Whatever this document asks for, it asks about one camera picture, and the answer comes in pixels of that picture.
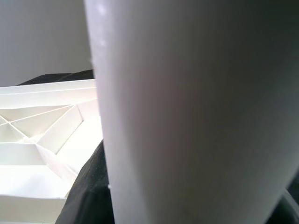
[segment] black cloth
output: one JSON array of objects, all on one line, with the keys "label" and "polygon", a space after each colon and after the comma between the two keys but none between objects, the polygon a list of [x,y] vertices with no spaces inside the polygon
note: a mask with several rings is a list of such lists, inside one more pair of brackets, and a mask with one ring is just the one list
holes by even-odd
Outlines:
[{"label": "black cloth", "polygon": [[[93,71],[46,74],[20,85],[92,79]],[[299,202],[299,173],[289,187]],[[103,142],[79,172],[56,224],[114,224]],[[299,218],[282,198],[266,224],[299,224]]]},{"label": "black cloth", "polygon": [[56,224],[114,224],[103,141],[80,170]]},{"label": "black cloth", "polygon": [[58,73],[58,74],[45,74],[33,78],[29,81],[19,85],[41,84],[41,83],[55,83],[74,80],[93,79],[93,70],[85,70],[76,73]]}]

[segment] white paper model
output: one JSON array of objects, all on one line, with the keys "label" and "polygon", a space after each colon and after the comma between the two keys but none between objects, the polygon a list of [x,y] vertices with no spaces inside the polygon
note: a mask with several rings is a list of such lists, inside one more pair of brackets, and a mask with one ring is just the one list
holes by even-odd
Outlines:
[{"label": "white paper model", "polygon": [[0,223],[54,223],[102,139],[94,80],[0,88]]}]

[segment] white wall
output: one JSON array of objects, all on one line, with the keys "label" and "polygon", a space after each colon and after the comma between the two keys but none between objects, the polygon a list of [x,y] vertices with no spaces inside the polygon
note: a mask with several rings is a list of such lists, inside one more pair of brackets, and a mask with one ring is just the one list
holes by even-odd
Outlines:
[{"label": "white wall", "polygon": [[90,69],[82,0],[0,1],[0,86]]}]

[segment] white cylinder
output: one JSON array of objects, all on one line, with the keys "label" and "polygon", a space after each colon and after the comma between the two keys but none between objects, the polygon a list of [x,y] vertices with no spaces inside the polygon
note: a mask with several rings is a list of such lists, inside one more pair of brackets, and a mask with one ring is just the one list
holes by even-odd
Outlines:
[{"label": "white cylinder", "polygon": [[294,7],[85,6],[116,223],[264,223],[299,165]]}]

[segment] white plastic pipe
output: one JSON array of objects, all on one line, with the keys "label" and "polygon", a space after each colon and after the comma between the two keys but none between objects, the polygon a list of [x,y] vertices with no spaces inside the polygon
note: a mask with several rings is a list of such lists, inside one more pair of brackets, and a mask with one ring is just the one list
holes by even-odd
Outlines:
[{"label": "white plastic pipe", "polygon": [[299,165],[296,7],[85,6],[116,223],[264,223]]}]

